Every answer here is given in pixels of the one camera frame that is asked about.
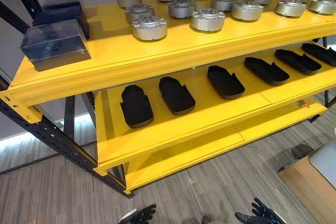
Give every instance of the black plastic box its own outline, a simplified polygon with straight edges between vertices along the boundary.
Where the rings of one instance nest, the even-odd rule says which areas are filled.
[[[27,29],[20,48],[37,71],[91,59],[76,19]]]
[[[82,28],[86,39],[90,38],[89,24],[86,20],[83,8],[80,5],[60,9],[47,10],[39,13],[33,20],[33,26],[40,26],[47,23],[76,19]]]

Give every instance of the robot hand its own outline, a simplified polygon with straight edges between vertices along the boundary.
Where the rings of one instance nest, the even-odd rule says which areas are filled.
[[[269,219],[264,217],[243,215],[240,212],[236,212],[235,216],[241,223],[244,224],[272,224]]]
[[[124,216],[118,224],[149,224],[148,220],[153,218],[156,204],[152,204],[142,210],[134,210],[128,215]]]
[[[254,201],[258,204],[252,202],[252,212],[259,217],[267,218],[272,224],[286,224],[286,222],[272,209],[268,208],[264,203],[258,198],[254,198]]]
[[[258,198],[254,198],[252,202],[252,212],[256,216],[243,215],[240,212],[236,212],[236,218],[245,224],[287,224],[275,211],[268,208]]]

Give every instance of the clear plastic box lid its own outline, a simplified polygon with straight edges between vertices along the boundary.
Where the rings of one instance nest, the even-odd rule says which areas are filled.
[[[86,50],[86,39],[70,19],[27,29],[20,48],[30,60],[41,60]]]

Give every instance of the shelf board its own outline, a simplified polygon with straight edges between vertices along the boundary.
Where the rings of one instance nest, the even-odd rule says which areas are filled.
[[[124,164],[127,190],[227,152],[327,110],[313,98],[309,108],[289,104],[193,140],[141,156]]]
[[[196,2],[197,8],[210,4],[210,0]],[[190,19],[170,18],[167,3],[144,0],[154,6],[157,15],[167,19],[167,37],[157,42],[134,39],[124,9],[116,3],[89,7],[88,49],[92,59],[37,72],[25,57],[4,92],[26,105],[35,105],[334,34],[335,15],[328,17],[306,10],[300,18],[285,18],[273,13],[277,2],[272,0],[256,22],[239,22],[228,13],[221,31],[205,34],[191,30]]]
[[[289,45],[286,47],[281,47],[282,49],[287,49],[303,55],[304,51],[301,49],[301,44]],[[260,81],[260,79],[254,75],[250,70],[244,66],[245,57],[239,57],[234,60],[230,60],[227,63],[241,76],[244,76],[246,80],[253,83],[253,87],[270,103],[279,104],[286,101],[292,101],[293,99],[299,99],[302,97],[312,95],[312,90],[314,93],[326,90],[336,84],[336,68],[330,66],[323,61],[315,58],[314,56],[307,54],[309,57],[317,61],[322,65],[322,69],[313,76],[306,76],[303,73],[295,70],[286,63],[278,60],[274,53],[275,49],[265,50],[261,52],[255,52],[249,54],[250,57],[262,58],[268,63],[275,62],[281,69],[290,75],[290,79],[285,85],[270,88],[271,86],[267,83]]]
[[[300,46],[301,44],[282,48],[299,51]],[[270,60],[274,51],[275,49],[266,50],[258,56]],[[319,61],[322,69],[313,76],[302,75],[277,62],[291,77],[284,85],[272,87],[242,66],[244,58],[216,63],[230,73],[236,72],[237,78],[244,85],[244,95],[236,100],[228,101],[219,97],[207,78],[208,65],[170,74],[181,84],[186,84],[196,101],[195,109],[184,116],[173,115],[164,103],[158,88],[160,77],[136,82],[148,95],[154,113],[154,121],[140,129],[130,129],[124,121],[120,102],[125,86],[98,92],[98,170],[107,170],[141,155],[216,131],[336,85],[336,68],[323,62]]]

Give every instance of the black foam insert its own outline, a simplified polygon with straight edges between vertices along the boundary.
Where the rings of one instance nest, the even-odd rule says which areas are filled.
[[[279,60],[308,76],[317,73],[322,67],[318,62],[309,58],[306,54],[300,56],[293,51],[278,49],[275,51],[275,55]]]
[[[232,75],[220,66],[210,66],[208,68],[208,78],[217,93],[226,100],[232,100],[241,96],[245,88],[236,75]]]
[[[325,63],[336,67],[336,51],[332,50],[332,48],[325,49],[324,47],[311,43],[303,43],[301,48]]]
[[[148,96],[137,85],[127,86],[121,94],[120,103],[126,124],[131,128],[149,124],[154,118]]]
[[[163,77],[160,80],[159,89],[163,100],[174,114],[183,111],[187,113],[195,107],[196,102],[186,85],[182,86],[178,80]]]
[[[280,86],[289,78],[289,74],[279,68],[274,62],[268,64],[258,58],[246,57],[244,65],[272,86]]]

